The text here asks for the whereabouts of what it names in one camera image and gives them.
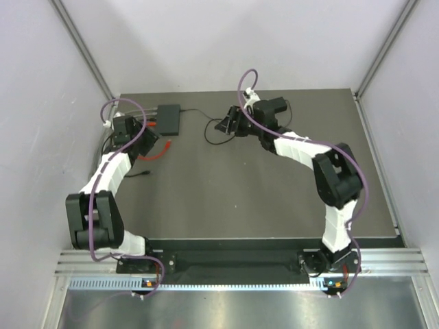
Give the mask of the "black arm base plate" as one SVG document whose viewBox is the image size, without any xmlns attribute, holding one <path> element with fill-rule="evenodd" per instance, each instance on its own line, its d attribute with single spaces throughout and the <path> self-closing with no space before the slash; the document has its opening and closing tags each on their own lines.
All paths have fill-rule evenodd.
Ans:
<svg viewBox="0 0 439 329">
<path fill-rule="evenodd" d="M 359 264 L 359 248 L 349 243 L 332 252 L 321 239 L 150 239 L 146 254 L 178 273 L 190 266 L 225 268 L 284 267 L 288 271 L 336 270 Z"/>
</svg>

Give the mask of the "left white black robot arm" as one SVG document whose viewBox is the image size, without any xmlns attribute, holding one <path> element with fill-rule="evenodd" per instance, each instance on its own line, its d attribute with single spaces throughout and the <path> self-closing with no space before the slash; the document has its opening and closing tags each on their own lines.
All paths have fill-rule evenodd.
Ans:
<svg viewBox="0 0 439 329">
<path fill-rule="evenodd" d="M 156 262 L 147 238 L 125 229 L 115 196 L 139 156 L 146 156 L 160 135 L 132 116 L 113 119 L 110 145 L 88 183 L 65 201 L 71 244 L 87 250 L 91 258 L 132 259 L 139 271 L 151 270 Z"/>
</svg>

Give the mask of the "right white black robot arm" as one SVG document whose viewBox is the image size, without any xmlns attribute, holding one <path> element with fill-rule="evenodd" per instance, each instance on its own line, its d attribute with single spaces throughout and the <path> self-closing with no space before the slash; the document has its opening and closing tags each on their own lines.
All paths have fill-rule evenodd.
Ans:
<svg viewBox="0 0 439 329">
<path fill-rule="evenodd" d="M 248 98 L 246 108 L 231 106 L 215 129 L 233 137 L 256 136 L 265 150 L 294 160 L 313 171 L 318 195 L 325 205 L 325 228 L 320 249 L 310 256 L 299 255 L 299 264 L 308 276 L 338 270 L 352 249 L 346 223 L 352 218 L 363 188 L 352 164 L 348 145 L 336 147 L 307 142 L 279 125 L 276 115 L 287 110 L 283 97 L 261 100 Z"/>
</svg>

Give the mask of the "black network switch box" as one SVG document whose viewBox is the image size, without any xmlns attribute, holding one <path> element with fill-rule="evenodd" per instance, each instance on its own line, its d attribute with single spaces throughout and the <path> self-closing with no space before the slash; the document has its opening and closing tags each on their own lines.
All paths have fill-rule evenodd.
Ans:
<svg viewBox="0 0 439 329">
<path fill-rule="evenodd" d="M 162 136 L 177 136 L 180 131 L 179 104 L 166 104 L 157 107 L 155 130 Z"/>
</svg>

